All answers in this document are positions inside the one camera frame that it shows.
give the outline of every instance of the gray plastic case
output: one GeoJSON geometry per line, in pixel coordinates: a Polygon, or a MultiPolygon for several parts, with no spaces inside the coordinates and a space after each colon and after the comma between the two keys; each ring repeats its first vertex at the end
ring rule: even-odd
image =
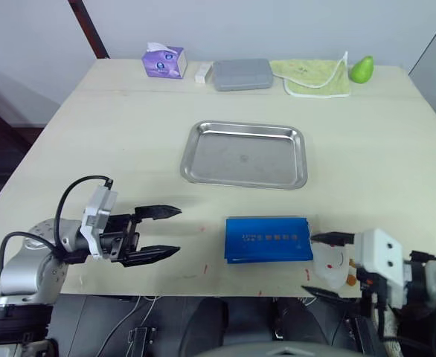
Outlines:
{"type": "Polygon", "coordinates": [[[233,59],[213,64],[213,82],[217,91],[264,89],[272,85],[267,59],[233,59]]]}

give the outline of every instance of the purple tissue box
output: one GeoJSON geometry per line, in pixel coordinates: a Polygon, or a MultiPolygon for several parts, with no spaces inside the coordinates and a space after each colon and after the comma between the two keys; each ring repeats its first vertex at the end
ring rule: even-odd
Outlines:
{"type": "Polygon", "coordinates": [[[142,63],[149,77],[162,78],[183,78],[185,69],[187,68],[187,59],[183,47],[168,48],[176,52],[170,51],[154,51],[146,52],[142,56],[142,63]]]}

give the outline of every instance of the blue box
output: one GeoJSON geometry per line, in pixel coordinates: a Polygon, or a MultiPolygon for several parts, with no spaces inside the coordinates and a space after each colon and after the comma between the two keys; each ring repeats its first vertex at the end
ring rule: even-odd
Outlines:
{"type": "Polygon", "coordinates": [[[225,259],[230,264],[313,259],[305,218],[231,217],[225,235],[225,259]]]}

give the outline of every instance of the stainless steel tray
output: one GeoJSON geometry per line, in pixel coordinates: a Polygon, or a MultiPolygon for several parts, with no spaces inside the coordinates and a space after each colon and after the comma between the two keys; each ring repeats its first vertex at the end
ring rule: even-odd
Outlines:
{"type": "Polygon", "coordinates": [[[304,137],[290,126],[203,121],[180,172],[194,183],[294,190],[307,181],[304,137]]]}

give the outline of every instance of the wooden table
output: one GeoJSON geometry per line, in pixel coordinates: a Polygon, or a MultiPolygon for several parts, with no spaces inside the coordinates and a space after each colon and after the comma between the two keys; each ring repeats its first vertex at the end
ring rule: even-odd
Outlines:
{"type": "MultiPolygon", "coordinates": [[[[103,174],[119,192],[113,213],[168,204],[183,214],[138,226],[141,244],[179,245],[171,258],[123,268],[72,266],[64,292],[139,295],[307,296],[325,287],[312,262],[228,265],[228,216],[296,215],[314,231],[382,228],[405,254],[436,254],[436,115],[404,70],[377,66],[348,98],[294,98],[282,82],[257,91],[216,92],[193,81],[149,78],[138,60],[100,59],[58,110],[0,193],[0,241],[54,215],[73,180],[103,174]],[[306,185],[293,191],[191,184],[179,173],[190,128],[201,120],[283,124],[306,141],[306,185]],[[306,269],[310,271],[307,281],[306,269]]],[[[95,188],[70,195],[63,216],[80,219],[95,188]]],[[[14,254],[21,239],[7,250],[14,254]]],[[[359,296],[345,286],[342,296],[359,296]]]]}

